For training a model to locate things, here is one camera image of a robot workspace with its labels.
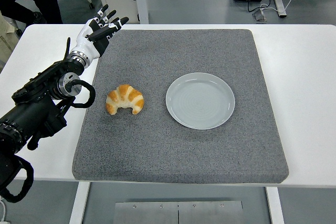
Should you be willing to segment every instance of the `robotic arm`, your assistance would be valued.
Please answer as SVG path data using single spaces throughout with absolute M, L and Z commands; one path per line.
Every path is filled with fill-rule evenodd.
M 97 15 L 86 22 L 77 37 L 77 45 L 69 53 L 70 38 L 64 59 L 52 64 L 35 78 L 16 91 L 12 99 L 15 107 L 0 118 L 0 195 L 9 202 L 18 202 L 25 197 L 33 183 L 33 168 L 29 162 L 15 154 L 28 142 L 29 150 L 35 150 L 43 137 L 53 136 L 67 125 L 64 118 L 69 108 L 88 108 L 96 96 L 95 89 L 79 79 L 84 69 L 105 52 L 111 37 L 129 19 L 109 19 L 116 13 L 112 11 L 103 17 L 105 5 Z M 90 91 L 84 104 L 74 103 L 81 88 Z M 27 171 L 27 179 L 22 191 L 13 196 L 7 186 L 19 170 Z

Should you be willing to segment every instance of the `white table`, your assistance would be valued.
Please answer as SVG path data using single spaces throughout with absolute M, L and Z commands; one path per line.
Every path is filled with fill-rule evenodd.
M 0 74 L 0 115 L 13 106 L 12 94 L 64 56 L 82 25 L 32 25 Z M 249 29 L 265 76 L 289 176 L 281 184 L 256 186 L 336 188 L 336 27 L 332 25 L 125 25 L 123 29 Z M 97 60 L 81 79 L 92 83 Z M 85 102 L 83 89 L 77 102 Z M 70 108 L 68 126 L 43 138 L 35 151 L 18 153 L 31 162 L 38 180 L 75 181 L 72 159 L 85 109 Z M 25 179 L 20 172 L 18 179 Z

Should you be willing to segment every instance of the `croissant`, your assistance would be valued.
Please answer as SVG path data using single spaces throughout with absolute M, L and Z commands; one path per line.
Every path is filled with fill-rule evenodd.
M 105 108 L 111 115 L 115 115 L 118 108 L 132 108 L 132 114 L 136 115 L 143 105 L 142 93 L 128 84 L 123 84 L 107 95 Z

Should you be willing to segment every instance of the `ceramic plate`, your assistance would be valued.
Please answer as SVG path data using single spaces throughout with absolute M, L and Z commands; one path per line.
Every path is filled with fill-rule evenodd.
M 170 115 L 182 125 L 208 130 L 230 118 L 235 97 L 222 79 L 209 73 L 189 73 L 170 85 L 166 105 Z

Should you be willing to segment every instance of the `gray floor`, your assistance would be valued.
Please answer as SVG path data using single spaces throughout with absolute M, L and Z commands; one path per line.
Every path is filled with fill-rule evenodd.
M 58 0 L 65 24 L 83 24 L 101 7 L 100 0 L 90 10 L 86 0 Z M 246 3 L 233 0 L 149 0 L 152 24 L 255 24 Z M 37 10 L 34 3 L 28 6 Z M 267 24 L 336 25 L 336 0 L 292 0 L 287 17 L 264 11 Z M 13 188 L 19 188 L 14 182 Z M 35 182 L 28 196 L 7 205 L 6 220 L 16 223 L 67 223 L 77 183 Z M 286 224 L 336 223 L 335 189 L 280 188 Z M 84 223 L 112 223 L 117 201 L 241 200 L 247 223 L 270 223 L 265 191 L 262 188 L 214 185 L 167 185 L 93 183 Z

